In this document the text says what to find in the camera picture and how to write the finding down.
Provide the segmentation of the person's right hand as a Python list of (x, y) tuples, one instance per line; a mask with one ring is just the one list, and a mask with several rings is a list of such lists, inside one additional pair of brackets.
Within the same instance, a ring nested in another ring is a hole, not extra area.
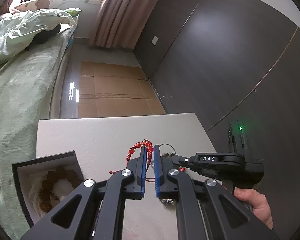
[(269, 203), (264, 194), (260, 194), (254, 189), (234, 189), (234, 196), (249, 203), (253, 208), (253, 214), (261, 220), (270, 230), (273, 229), (273, 219)]

